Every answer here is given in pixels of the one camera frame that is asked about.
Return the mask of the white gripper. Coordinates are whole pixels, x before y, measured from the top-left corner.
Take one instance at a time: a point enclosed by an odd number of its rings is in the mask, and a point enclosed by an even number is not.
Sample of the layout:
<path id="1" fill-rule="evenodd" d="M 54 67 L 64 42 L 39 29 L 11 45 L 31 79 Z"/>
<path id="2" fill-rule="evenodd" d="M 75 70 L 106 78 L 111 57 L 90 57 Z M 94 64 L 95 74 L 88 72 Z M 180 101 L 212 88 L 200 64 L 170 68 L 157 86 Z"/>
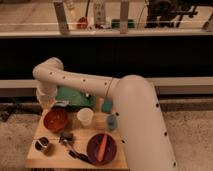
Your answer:
<path id="1" fill-rule="evenodd" d="M 54 104 L 57 95 L 57 88 L 38 86 L 36 89 L 36 97 L 43 109 L 50 109 Z"/>

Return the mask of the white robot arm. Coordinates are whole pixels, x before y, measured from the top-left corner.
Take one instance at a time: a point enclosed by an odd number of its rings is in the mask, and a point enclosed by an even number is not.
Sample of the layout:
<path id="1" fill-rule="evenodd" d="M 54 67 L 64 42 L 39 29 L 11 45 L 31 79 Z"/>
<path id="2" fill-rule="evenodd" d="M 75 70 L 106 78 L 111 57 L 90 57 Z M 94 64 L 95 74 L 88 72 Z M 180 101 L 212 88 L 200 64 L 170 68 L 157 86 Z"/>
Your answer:
<path id="1" fill-rule="evenodd" d="M 55 57 L 35 66 L 33 76 L 44 108 L 54 103 L 59 85 L 111 100 L 130 171 L 178 171 L 155 88 L 145 78 L 67 72 Z"/>

